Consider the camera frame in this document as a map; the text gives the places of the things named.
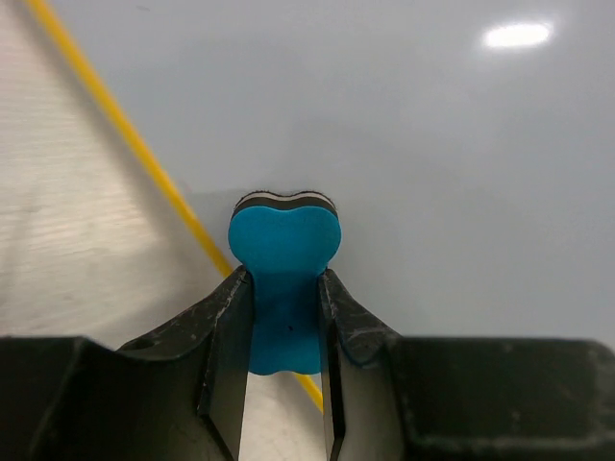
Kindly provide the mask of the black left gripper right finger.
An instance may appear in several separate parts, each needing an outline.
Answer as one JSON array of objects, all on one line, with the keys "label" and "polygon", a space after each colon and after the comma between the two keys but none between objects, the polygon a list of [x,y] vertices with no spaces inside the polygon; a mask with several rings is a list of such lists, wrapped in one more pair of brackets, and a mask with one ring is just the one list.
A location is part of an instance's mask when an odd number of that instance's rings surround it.
[{"label": "black left gripper right finger", "polygon": [[404,337],[318,281],[331,460],[610,460],[614,354],[596,341]]}]

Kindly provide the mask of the blue bone shaped eraser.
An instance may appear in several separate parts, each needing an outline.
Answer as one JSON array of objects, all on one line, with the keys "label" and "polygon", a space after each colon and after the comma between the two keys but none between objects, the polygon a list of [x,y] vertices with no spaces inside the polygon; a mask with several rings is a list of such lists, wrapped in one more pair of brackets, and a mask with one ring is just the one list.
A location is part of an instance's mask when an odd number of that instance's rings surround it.
[{"label": "blue bone shaped eraser", "polygon": [[251,373],[320,372],[318,279],[341,240],[336,207],[320,192],[254,191],[235,205],[228,242],[254,286]]}]

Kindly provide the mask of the yellow framed whiteboard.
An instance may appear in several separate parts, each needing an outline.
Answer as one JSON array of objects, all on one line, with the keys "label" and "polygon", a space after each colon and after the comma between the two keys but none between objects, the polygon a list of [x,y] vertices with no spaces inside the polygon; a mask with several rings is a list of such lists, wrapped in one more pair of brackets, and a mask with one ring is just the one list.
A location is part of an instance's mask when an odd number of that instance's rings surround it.
[{"label": "yellow framed whiteboard", "polygon": [[614,342],[610,1],[31,1],[220,273],[252,190],[317,190],[412,335]]}]

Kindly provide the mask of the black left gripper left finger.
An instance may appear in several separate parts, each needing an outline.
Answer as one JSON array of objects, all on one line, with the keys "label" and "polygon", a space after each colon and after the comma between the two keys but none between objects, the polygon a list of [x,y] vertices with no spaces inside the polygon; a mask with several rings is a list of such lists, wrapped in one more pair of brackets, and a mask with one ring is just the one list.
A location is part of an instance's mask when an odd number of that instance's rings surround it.
[{"label": "black left gripper left finger", "polygon": [[235,460],[253,324],[249,274],[111,350],[85,337],[1,341],[5,460]]}]

